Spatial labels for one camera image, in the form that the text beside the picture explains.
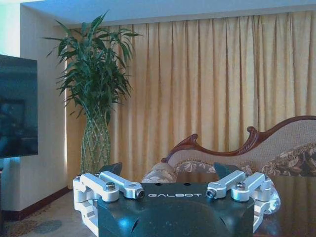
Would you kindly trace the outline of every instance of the patterned carpet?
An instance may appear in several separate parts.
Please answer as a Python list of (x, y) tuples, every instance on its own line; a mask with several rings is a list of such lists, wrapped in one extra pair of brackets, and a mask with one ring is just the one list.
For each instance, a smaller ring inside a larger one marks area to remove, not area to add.
[(5, 222), (0, 237), (95, 237), (74, 210), (73, 192), (22, 221)]

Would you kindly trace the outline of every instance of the television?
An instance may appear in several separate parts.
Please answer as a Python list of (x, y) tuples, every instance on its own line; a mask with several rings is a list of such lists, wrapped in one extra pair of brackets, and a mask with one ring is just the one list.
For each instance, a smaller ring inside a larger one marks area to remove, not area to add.
[(0, 158), (37, 154), (37, 61), (0, 55)]

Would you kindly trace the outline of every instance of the white metal clamp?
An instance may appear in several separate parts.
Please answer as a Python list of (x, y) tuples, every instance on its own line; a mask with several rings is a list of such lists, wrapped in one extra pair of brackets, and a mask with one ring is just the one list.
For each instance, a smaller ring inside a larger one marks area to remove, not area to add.
[(98, 237), (98, 211), (93, 201), (102, 198), (105, 202), (114, 202), (119, 198), (119, 192), (129, 199), (139, 199), (144, 196), (140, 183), (130, 182), (109, 171), (95, 175), (86, 173), (73, 180), (75, 210), (81, 212), (83, 223)]
[(207, 185), (206, 196), (209, 198), (224, 198), (226, 192), (231, 189), (231, 197), (235, 201), (245, 202), (250, 197), (253, 198), (255, 201), (253, 232), (255, 232), (270, 206), (274, 205), (273, 209), (275, 211), (279, 208), (278, 194), (278, 206), (275, 207), (275, 201), (270, 202), (271, 186), (271, 179), (262, 173), (256, 172), (246, 177), (244, 172), (236, 170), (219, 181), (210, 182)]

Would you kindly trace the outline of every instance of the upholstered fabric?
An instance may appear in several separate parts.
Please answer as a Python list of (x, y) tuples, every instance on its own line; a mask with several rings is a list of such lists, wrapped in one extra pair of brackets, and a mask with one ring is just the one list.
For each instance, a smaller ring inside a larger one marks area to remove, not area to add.
[[(251, 166), (250, 162), (244, 162), (239, 168), (251, 175), (253, 173)], [(176, 168), (168, 163), (158, 163), (144, 176), (142, 183), (174, 183), (181, 172), (216, 173), (213, 164), (198, 161), (185, 161), (179, 163)]]
[(263, 166), (267, 175), (316, 176), (316, 143), (293, 148)]
[(316, 141), (316, 120), (301, 120), (282, 127), (258, 147), (243, 155), (220, 157), (197, 150), (181, 150), (172, 155), (168, 164), (176, 168), (186, 161), (196, 161), (210, 165), (214, 162), (220, 162), (238, 167), (241, 167), (244, 163), (250, 163), (251, 170), (261, 171), (264, 165), (281, 153), (312, 141)]
[(175, 152), (168, 165), (155, 165), (146, 182), (175, 182), (179, 172), (215, 173), (214, 162), (239, 167), (248, 174), (316, 176), (316, 120), (290, 123), (246, 154), (220, 157), (198, 150)]
[(143, 178), (142, 183), (174, 183), (176, 170), (167, 163), (156, 164)]

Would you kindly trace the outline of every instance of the reflective table surface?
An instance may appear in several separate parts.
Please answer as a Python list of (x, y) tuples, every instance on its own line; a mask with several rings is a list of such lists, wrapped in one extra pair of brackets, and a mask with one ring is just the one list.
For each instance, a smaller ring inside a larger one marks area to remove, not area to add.
[[(316, 177), (269, 176), (281, 198), (280, 210), (265, 215), (254, 236), (316, 237)], [(213, 173), (180, 173), (177, 182), (218, 180)]]

